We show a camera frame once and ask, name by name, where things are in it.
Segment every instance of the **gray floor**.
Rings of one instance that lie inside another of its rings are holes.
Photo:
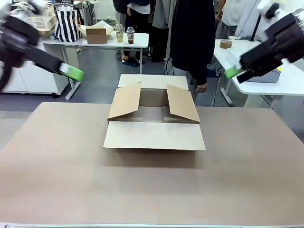
[[[80,68],[84,71],[85,78],[69,101],[65,100],[65,95],[70,89],[69,86],[58,99],[53,99],[50,95],[0,94],[0,149],[41,102],[110,104],[113,100],[120,74],[139,73],[139,68],[122,65],[120,61],[115,59],[116,56],[115,51],[109,50],[88,49],[78,53]],[[164,63],[154,64],[147,57],[144,57],[144,61],[146,62],[143,66],[144,74],[163,74]],[[208,79],[208,90],[206,93],[199,95],[196,106],[211,106],[217,82],[216,78]],[[246,95],[238,92],[236,88],[232,87],[230,97],[236,107],[244,106]],[[215,106],[227,106],[219,89]],[[284,98],[276,112],[304,142],[303,98]]]

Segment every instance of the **striped bag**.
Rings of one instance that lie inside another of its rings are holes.
[[[55,14],[57,23],[55,26],[55,37],[63,42],[75,42],[80,39],[81,34],[78,30],[80,25],[80,15],[74,7],[56,7]]]

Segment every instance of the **beige basket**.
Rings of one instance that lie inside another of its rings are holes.
[[[39,31],[51,31],[57,22],[54,7],[50,6],[45,10],[42,17],[30,17],[30,24]]]

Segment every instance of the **tape roll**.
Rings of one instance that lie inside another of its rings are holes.
[[[232,42],[230,40],[222,40],[219,44],[220,48],[227,49],[232,47]]]

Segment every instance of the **small cardboard box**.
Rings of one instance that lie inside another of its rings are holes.
[[[88,44],[106,44],[108,35],[114,31],[112,26],[105,28],[102,25],[81,26],[79,31],[86,36]]]
[[[200,118],[189,90],[133,83],[116,90],[105,148],[205,150]]]

